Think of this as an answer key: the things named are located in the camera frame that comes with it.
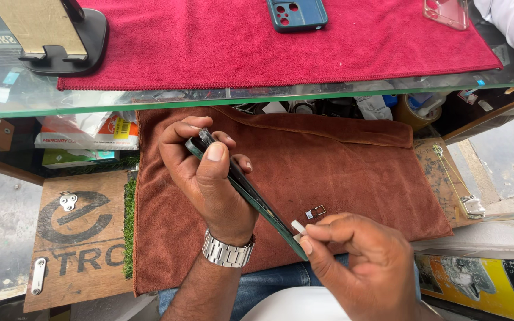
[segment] red microfiber towel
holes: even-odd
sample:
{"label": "red microfiber towel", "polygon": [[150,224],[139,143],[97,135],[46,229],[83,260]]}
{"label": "red microfiber towel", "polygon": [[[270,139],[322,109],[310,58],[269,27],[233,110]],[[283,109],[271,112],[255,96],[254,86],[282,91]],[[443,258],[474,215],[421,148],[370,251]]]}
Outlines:
{"label": "red microfiber towel", "polygon": [[110,24],[102,66],[58,90],[159,90],[368,81],[502,68],[473,26],[422,0],[324,0],[328,24],[277,33],[265,0],[79,0]]}

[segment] smartphone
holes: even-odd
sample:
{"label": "smartphone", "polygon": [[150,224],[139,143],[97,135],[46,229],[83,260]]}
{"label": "smartphone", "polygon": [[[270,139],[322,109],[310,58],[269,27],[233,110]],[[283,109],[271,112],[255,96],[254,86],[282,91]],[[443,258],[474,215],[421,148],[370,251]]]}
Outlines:
{"label": "smartphone", "polygon": [[[213,142],[215,142],[215,140],[211,136],[211,133],[207,128],[204,128],[199,131],[199,137],[188,139],[186,148],[197,158],[202,159],[206,149]],[[229,178],[233,188],[275,227],[281,237],[291,246],[293,251],[295,251],[301,259],[308,261],[303,248],[300,246],[299,242],[293,238],[291,230],[289,230],[279,215],[275,213],[274,208],[265,201],[249,179],[247,179],[239,165],[231,158],[229,160],[229,174],[227,178]]]}

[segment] silver wristwatch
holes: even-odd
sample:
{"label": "silver wristwatch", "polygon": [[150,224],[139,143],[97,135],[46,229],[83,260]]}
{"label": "silver wristwatch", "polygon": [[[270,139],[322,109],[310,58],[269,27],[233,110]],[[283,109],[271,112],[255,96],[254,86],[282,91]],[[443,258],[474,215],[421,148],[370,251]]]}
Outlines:
{"label": "silver wristwatch", "polygon": [[249,244],[233,246],[219,242],[206,230],[206,240],[203,243],[203,256],[211,263],[225,267],[243,267],[249,262],[249,257],[255,245],[255,236],[252,235]]}

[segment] glass counter top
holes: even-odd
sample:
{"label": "glass counter top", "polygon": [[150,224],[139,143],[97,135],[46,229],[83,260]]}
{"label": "glass counter top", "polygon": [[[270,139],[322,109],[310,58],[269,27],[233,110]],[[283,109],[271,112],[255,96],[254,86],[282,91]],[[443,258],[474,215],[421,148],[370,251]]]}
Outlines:
{"label": "glass counter top", "polygon": [[58,91],[56,77],[41,77],[23,69],[17,59],[21,47],[0,18],[0,118],[454,91],[475,89],[478,80],[485,83],[482,88],[514,87],[514,49],[494,25],[481,18],[472,1],[469,16],[503,62],[503,70],[338,84],[153,91]]}

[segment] metal latch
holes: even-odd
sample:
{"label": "metal latch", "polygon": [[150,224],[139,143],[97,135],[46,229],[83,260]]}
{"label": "metal latch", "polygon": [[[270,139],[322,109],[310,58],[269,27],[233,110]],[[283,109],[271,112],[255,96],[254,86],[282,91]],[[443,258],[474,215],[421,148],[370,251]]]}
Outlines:
{"label": "metal latch", "polygon": [[304,214],[307,215],[308,219],[311,219],[311,218],[317,217],[319,215],[322,215],[324,213],[326,213],[325,207],[321,205],[321,206],[317,206],[309,211],[306,211]]}
{"label": "metal latch", "polygon": [[480,219],[485,217],[485,208],[481,205],[481,200],[476,198],[475,195],[464,196],[460,200],[468,218]]}
{"label": "metal latch", "polygon": [[31,294],[38,295],[43,290],[43,278],[45,277],[45,266],[47,261],[39,258],[33,267],[33,281],[31,283]]}
{"label": "metal latch", "polygon": [[59,203],[63,206],[66,212],[70,212],[75,209],[75,203],[78,197],[71,192],[61,192],[61,198]]}

